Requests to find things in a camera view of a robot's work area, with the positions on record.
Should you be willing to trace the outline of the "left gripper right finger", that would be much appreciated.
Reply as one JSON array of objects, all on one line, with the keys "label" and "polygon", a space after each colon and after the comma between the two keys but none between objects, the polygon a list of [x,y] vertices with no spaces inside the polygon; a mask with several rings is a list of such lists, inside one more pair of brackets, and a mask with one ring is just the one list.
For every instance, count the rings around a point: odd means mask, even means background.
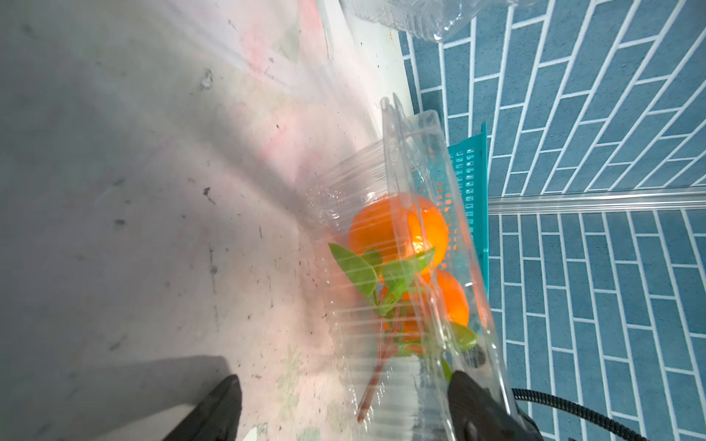
[{"label": "left gripper right finger", "polygon": [[542,440],[495,402],[470,376],[454,371],[448,387],[454,437],[457,440]]}]

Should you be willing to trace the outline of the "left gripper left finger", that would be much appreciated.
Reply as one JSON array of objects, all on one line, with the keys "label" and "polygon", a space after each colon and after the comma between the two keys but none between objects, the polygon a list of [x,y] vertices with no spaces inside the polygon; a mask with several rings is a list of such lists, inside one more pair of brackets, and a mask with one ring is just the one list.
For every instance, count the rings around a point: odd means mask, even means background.
[{"label": "left gripper left finger", "polygon": [[234,441],[242,413],[242,390],[233,374],[220,382],[165,441]]}]

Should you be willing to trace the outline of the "orange front container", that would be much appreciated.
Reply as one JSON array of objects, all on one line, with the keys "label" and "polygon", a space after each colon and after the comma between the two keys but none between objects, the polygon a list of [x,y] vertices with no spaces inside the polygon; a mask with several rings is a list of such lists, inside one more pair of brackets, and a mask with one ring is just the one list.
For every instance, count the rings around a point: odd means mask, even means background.
[{"label": "orange front container", "polygon": [[377,251],[384,262],[434,252],[435,268],[445,259],[450,230],[437,205],[415,194],[406,208],[401,197],[385,196],[359,211],[349,229],[349,248],[357,255]]},{"label": "orange front container", "polygon": [[[452,323],[452,327],[454,329],[466,328],[470,319],[470,309],[463,285],[456,277],[448,271],[437,270],[435,272],[436,283],[432,282],[430,273],[423,274],[422,279],[439,294],[441,304],[446,312],[445,317]],[[420,345],[417,321],[405,321],[403,333],[402,341],[406,344],[406,350],[415,355],[422,355],[423,348]]]}]

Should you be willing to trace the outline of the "clear clamshell container front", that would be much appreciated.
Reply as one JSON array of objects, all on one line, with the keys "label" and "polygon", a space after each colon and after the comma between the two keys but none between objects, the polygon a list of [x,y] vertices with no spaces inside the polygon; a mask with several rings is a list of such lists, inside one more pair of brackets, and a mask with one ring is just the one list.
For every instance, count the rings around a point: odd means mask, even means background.
[{"label": "clear clamshell container front", "polygon": [[[434,202],[432,155],[450,173],[461,201],[439,116],[406,116],[398,98],[381,104],[382,138],[327,171],[308,194],[314,264],[330,321],[343,406],[334,436],[342,440],[457,440],[448,401],[450,377],[465,372],[508,415],[522,422],[507,378],[498,334],[472,235],[463,232],[463,263],[431,265],[434,252],[392,262],[349,248],[353,217],[385,196],[406,208],[415,194]],[[449,227],[450,220],[444,219]],[[470,309],[466,328],[454,329],[439,294],[422,275],[445,270],[463,285]],[[416,320],[422,355],[406,350],[405,321]]]}]

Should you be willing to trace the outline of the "clear clamshell container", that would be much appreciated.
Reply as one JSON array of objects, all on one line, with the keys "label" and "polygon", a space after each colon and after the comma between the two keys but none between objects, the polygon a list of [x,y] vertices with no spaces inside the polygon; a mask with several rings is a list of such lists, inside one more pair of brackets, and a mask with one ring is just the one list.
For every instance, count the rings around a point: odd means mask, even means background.
[{"label": "clear clamshell container", "polygon": [[[431,265],[434,252],[392,262],[349,248],[353,217],[385,196],[406,208],[415,194],[434,202],[432,155],[450,173],[461,201],[439,116],[406,116],[398,98],[381,104],[382,138],[327,171],[308,194],[314,264],[330,321],[343,406],[334,436],[342,440],[457,440],[448,401],[450,377],[465,372],[508,415],[522,422],[507,378],[498,334],[472,235],[463,232],[463,263]],[[449,227],[450,220],[444,219]],[[463,285],[470,309],[466,328],[454,329],[439,294],[422,275],[445,270]],[[416,320],[422,355],[406,350],[405,321]]]},{"label": "clear clamshell container", "polygon": [[518,0],[351,0],[341,2],[358,18],[404,31],[427,42],[446,42],[488,6],[525,7]]}]

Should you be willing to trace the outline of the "teal plastic basket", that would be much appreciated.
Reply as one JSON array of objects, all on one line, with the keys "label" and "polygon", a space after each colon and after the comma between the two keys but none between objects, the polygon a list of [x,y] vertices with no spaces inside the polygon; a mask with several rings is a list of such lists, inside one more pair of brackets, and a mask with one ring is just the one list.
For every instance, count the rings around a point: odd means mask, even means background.
[{"label": "teal plastic basket", "polygon": [[432,155],[430,174],[434,184],[434,200],[450,220],[450,239],[444,263],[463,263],[461,246],[463,232],[467,231],[474,241],[485,290],[490,290],[487,141],[487,125],[483,123],[480,132],[448,148],[450,165],[461,195],[459,203],[452,199],[450,173],[437,154]]}]

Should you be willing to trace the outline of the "clear clamshell container back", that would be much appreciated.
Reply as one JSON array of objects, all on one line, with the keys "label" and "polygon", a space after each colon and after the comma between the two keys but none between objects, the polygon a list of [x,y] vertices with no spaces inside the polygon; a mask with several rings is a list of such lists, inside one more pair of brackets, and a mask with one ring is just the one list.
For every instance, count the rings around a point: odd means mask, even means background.
[{"label": "clear clamshell container back", "polygon": [[427,42],[446,42],[488,6],[525,7],[518,0],[351,0],[341,2],[358,18],[404,31]]}]

